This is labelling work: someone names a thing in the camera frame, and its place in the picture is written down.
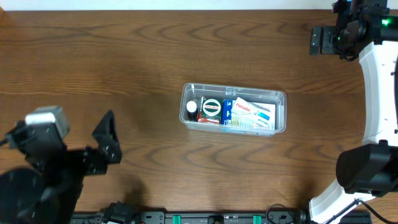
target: white wall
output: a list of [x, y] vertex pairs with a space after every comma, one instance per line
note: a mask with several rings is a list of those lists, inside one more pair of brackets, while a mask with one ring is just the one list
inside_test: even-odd
[[[336, 0], [0, 0], [13, 10], [331, 9]], [[389, 0], [398, 9], [398, 0]]]

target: green indicator light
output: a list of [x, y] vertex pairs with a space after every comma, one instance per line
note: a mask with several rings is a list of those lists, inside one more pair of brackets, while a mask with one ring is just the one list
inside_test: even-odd
[[385, 26], [387, 26], [389, 23], [390, 23], [390, 20], [388, 20], [388, 19], [382, 19], [381, 20], [381, 24], [383, 24]]

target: wood grain surface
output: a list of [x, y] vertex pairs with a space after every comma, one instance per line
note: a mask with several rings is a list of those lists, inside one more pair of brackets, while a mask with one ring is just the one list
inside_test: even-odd
[[[365, 127], [358, 61], [308, 55], [311, 28], [335, 19], [330, 11], [6, 12], [0, 133], [38, 106], [62, 105], [68, 147], [96, 146], [91, 132], [114, 110], [123, 161], [85, 179], [77, 211], [117, 200], [170, 211], [304, 207]], [[273, 138], [189, 131], [178, 119], [188, 82], [283, 91], [287, 129]], [[16, 166], [24, 157], [4, 148], [0, 171]], [[370, 204], [398, 220], [397, 199]]]

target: green tape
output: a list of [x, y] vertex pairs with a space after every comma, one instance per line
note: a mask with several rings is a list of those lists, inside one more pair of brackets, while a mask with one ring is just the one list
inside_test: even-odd
[[173, 215], [173, 224], [181, 224], [181, 216]]
[[253, 215], [253, 224], [261, 224], [261, 216]]

